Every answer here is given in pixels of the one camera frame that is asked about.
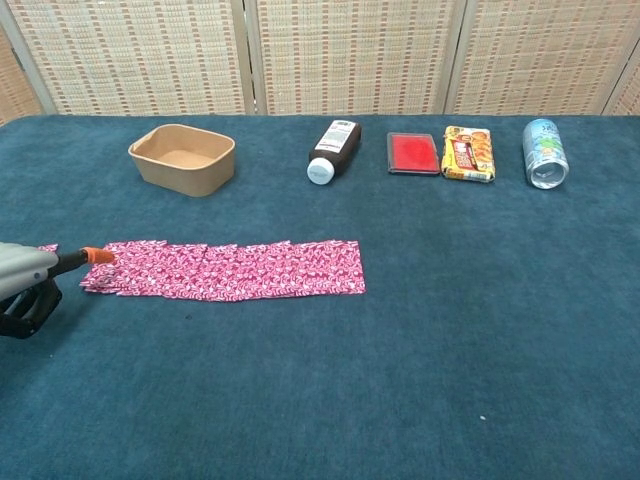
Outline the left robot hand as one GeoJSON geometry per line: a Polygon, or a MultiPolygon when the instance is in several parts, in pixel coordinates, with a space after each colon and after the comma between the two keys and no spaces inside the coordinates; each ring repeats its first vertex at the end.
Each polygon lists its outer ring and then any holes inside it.
{"type": "Polygon", "coordinates": [[[83,247],[59,255],[15,243],[1,245],[1,335],[26,339],[40,330],[62,292],[55,277],[85,264],[114,261],[105,249],[83,247]]]}

